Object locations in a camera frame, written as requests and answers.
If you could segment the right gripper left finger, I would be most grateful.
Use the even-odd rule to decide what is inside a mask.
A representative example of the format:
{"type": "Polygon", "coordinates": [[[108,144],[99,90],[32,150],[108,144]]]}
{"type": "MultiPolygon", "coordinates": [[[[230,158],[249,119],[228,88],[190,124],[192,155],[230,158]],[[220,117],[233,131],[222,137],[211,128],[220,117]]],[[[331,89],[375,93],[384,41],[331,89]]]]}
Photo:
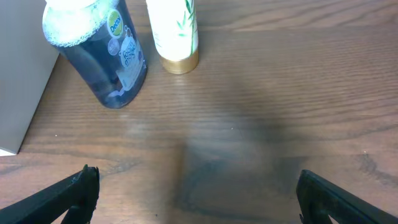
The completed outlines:
{"type": "Polygon", "coordinates": [[[93,217],[99,199],[100,173],[97,167],[83,169],[46,189],[1,209],[1,223],[86,224],[93,217]]]}

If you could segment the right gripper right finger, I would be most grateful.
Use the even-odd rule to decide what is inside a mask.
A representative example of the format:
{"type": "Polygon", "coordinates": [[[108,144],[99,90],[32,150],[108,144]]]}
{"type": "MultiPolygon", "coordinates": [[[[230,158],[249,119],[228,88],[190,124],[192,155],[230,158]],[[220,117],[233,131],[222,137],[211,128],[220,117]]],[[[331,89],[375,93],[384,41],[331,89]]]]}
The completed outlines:
{"type": "Polygon", "coordinates": [[[310,170],[302,170],[296,187],[303,224],[397,223],[397,217],[365,202],[310,170]]]}

